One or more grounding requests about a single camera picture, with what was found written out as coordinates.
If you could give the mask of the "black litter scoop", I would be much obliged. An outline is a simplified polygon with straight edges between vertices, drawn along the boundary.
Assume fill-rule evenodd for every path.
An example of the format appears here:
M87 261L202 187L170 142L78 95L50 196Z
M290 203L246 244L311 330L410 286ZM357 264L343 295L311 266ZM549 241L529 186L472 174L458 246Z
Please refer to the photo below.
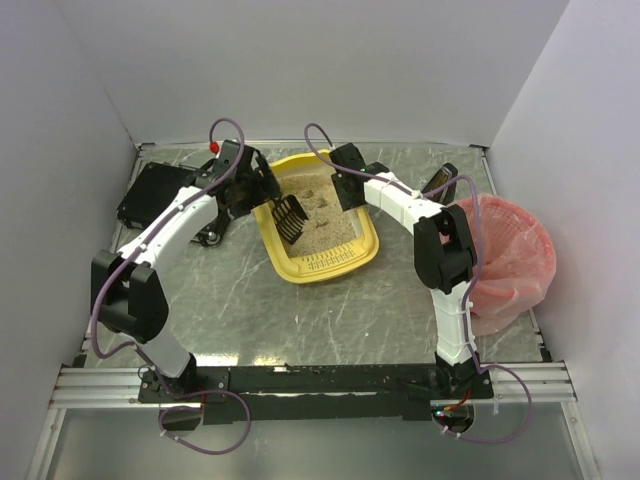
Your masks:
M304 223L308 220L302 205L293 194L273 201L271 215L280 237L293 245L303 233Z

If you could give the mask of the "yellow litter box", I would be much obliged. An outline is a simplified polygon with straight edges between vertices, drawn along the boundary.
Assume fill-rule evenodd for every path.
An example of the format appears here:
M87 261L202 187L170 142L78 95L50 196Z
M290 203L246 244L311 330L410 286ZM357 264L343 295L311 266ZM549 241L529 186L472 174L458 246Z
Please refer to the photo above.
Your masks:
M286 157L270 164L279 185L280 178L300 174L321 174L331 179L334 169L311 152ZM357 237L331 249L302 257L289 257L272 215L273 202L253 209L271 263L284 280L294 284L326 281L345 275L371 261L379 249L379 238L366 207L344 211Z

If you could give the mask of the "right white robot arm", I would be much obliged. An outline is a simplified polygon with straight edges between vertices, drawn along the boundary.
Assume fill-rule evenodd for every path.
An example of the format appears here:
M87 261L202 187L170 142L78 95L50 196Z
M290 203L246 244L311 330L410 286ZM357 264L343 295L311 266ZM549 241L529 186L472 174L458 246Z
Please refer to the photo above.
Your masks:
M344 210L376 207L412 234L414 270L429 289L435 311L436 364L451 383L467 381L476 374L469 294L477 254L464 210L428 199L379 162L366 164L352 143L331 149L329 162Z

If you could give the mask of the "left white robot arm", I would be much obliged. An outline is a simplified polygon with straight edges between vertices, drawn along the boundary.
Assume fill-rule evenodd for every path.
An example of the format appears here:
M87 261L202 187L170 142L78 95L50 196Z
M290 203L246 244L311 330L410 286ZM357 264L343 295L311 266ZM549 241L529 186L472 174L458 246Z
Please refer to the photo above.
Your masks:
M101 359L98 326L125 337L126 345L164 377L189 382L195 360L173 335L162 277L173 261L222 213L234 217L279 196L275 176L262 153L225 140L207 170L194 172L168 206L134 240L117 252L99 252L91 264L90 334Z

